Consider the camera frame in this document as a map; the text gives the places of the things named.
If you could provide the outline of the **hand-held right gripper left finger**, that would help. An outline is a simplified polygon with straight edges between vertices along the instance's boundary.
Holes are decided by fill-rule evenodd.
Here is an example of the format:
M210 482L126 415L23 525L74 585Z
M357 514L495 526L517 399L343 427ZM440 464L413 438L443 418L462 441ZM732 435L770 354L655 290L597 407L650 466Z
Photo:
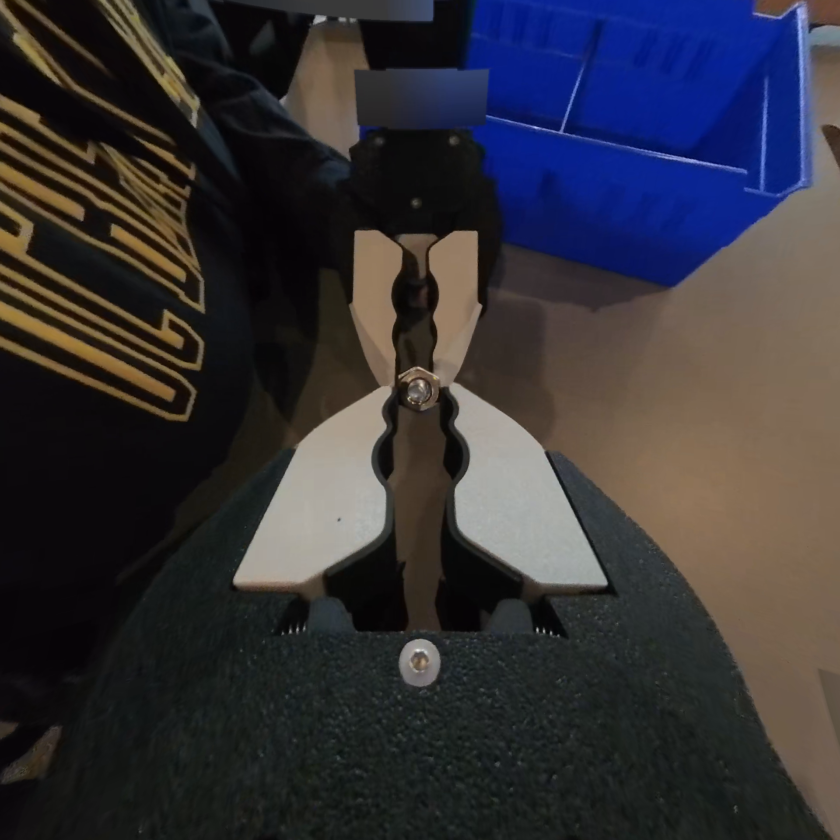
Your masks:
M398 398L379 387L294 451L233 579L244 592L371 601L395 580L393 437Z

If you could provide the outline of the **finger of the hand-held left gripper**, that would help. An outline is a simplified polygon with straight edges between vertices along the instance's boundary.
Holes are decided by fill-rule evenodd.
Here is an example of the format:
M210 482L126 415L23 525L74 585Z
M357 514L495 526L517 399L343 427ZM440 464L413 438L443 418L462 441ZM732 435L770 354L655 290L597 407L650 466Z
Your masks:
M465 361L482 307L479 301L478 234L456 230L427 252L427 267L437 289L433 372L442 382L455 380Z
M397 315L392 294L402 269L403 249L394 240L373 229L354 233L351 317L380 386L392 385L396 377Z

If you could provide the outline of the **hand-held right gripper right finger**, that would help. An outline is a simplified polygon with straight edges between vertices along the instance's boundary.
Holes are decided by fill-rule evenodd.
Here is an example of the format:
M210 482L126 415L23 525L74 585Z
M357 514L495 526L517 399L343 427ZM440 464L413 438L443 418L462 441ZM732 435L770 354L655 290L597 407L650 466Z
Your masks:
M604 592L608 580L553 462L508 415L446 390L446 582L470 601Z

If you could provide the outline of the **person's left forearm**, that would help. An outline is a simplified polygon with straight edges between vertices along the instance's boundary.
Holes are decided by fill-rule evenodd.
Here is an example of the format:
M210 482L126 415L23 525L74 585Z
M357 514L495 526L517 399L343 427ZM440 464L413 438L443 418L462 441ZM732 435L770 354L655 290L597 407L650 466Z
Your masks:
M219 131L245 187L249 215L265 238L316 267L353 276L362 224L350 162L316 140L257 79L235 68L224 45L195 38L178 63Z

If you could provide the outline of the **blue plastic divided bin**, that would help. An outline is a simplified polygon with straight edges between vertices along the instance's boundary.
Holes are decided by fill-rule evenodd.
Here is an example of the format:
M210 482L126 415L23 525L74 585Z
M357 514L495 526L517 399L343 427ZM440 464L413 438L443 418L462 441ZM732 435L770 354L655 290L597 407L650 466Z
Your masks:
M809 19L754 2L478 2L506 242L673 287L812 183Z

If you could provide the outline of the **dark sweatshirt with yellow print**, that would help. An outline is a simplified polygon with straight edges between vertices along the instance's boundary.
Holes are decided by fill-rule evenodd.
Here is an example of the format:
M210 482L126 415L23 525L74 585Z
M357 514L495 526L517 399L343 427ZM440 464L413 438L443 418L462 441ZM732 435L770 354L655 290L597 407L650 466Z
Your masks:
M198 38L239 69L208 2L2 2L2 770L228 456L287 264L178 62Z

